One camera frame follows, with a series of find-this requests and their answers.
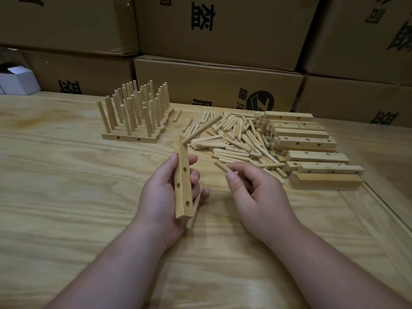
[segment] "person's arm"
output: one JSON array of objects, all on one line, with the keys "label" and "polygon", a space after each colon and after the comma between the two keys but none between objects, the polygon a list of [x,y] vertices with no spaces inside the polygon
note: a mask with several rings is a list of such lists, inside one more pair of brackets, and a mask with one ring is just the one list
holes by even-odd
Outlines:
[{"label": "person's arm", "polygon": [[[402,296],[304,227],[279,180],[250,163],[228,167],[239,173],[227,173],[226,180],[240,218],[278,256],[312,308],[412,308]],[[239,176],[252,182],[255,190],[251,195]]]},{"label": "person's arm", "polygon": [[[190,164],[197,161],[189,156]],[[185,221],[175,219],[173,172],[178,156],[173,153],[142,189],[136,217],[106,249],[45,307],[140,308],[153,274],[165,250],[183,234]],[[199,171],[190,169],[192,196],[200,191]]]}]

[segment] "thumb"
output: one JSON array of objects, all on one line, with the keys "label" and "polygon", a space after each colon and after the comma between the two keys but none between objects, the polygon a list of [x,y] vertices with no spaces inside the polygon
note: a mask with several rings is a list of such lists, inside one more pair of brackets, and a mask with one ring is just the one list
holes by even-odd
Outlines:
[{"label": "thumb", "polygon": [[177,168],[178,163],[178,155],[176,153],[172,153],[170,157],[154,171],[152,178],[158,183],[167,183],[171,178],[173,171]]},{"label": "thumb", "polygon": [[235,205],[248,201],[251,198],[242,179],[236,173],[227,172],[226,181],[229,185]]}]

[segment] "hand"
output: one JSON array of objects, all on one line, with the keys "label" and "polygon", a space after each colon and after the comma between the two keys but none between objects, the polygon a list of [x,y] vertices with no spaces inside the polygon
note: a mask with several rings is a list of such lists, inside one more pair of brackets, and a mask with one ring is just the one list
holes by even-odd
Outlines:
[{"label": "hand", "polygon": [[[171,247],[182,236],[186,220],[175,218],[175,191],[174,171],[178,166],[179,158],[172,153],[160,165],[149,180],[145,183],[140,194],[139,207],[134,221],[144,228],[156,240],[164,244],[164,249]],[[196,155],[189,155],[189,164],[197,162]],[[201,194],[201,202],[209,197],[210,190],[200,191],[200,173],[196,169],[190,169],[190,181],[192,183],[192,198]]]},{"label": "hand", "polygon": [[[269,247],[282,237],[287,240],[291,228],[300,223],[281,182],[250,163],[228,167],[238,172],[226,173],[226,181],[245,227]],[[245,188],[245,179],[252,182],[252,194]]]}]

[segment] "wooden tabletop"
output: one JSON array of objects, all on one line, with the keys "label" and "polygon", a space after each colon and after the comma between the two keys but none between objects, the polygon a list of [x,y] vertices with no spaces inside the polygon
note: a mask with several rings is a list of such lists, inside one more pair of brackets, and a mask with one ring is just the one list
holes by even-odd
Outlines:
[{"label": "wooden tabletop", "polygon": [[[96,100],[103,98],[0,96],[0,308],[41,307],[73,280],[130,223],[144,183],[172,152],[189,117],[199,120],[205,109],[173,104],[183,112],[157,144],[129,143],[102,140]],[[388,181],[378,167],[388,143],[379,144],[382,134],[364,131],[357,140],[354,123],[321,123],[336,133],[338,151],[367,163],[365,174],[377,182]],[[407,147],[383,130],[390,143]],[[370,160],[366,140],[375,141]],[[243,227],[210,152],[196,153],[211,197],[193,230],[162,258],[150,307],[306,308],[284,267]],[[400,163],[401,154],[384,150],[383,163]],[[306,226],[412,300],[411,232],[381,196],[394,190],[383,187],[378,196],[368,181],[357,191],[284,187]]]}]

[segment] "brown cardboard box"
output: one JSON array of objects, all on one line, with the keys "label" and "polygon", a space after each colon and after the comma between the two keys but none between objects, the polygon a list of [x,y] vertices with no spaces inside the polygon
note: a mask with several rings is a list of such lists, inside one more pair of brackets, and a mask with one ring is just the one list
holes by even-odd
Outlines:
[{"label": "brown cardboard box", "polygon": [[412,0],[324,0],[302,54],[309,74],[412,85]]},{"label": "brown cardboard box", "polygon": [[132,57],[22,52],[43,91],[106,96],[136,77]]},{"label": "brown cardboard box", "polygon": [[412,127],[412,87],[305,76],[296,112],[318,118]]},{"label": "brown cardboard box", "polygon": [[167,82],[171,102],[289,112],[302,82],[296,72],[144,55],[135,58],[139,85]]},{"label": "brown cardboard box", "polygon": [[133,0],[1,0],[0,44],[135,55]]},{"label": "brown cardboard box", "polygon": [[294,70],[319,0],[135,0],[141,50]]}]

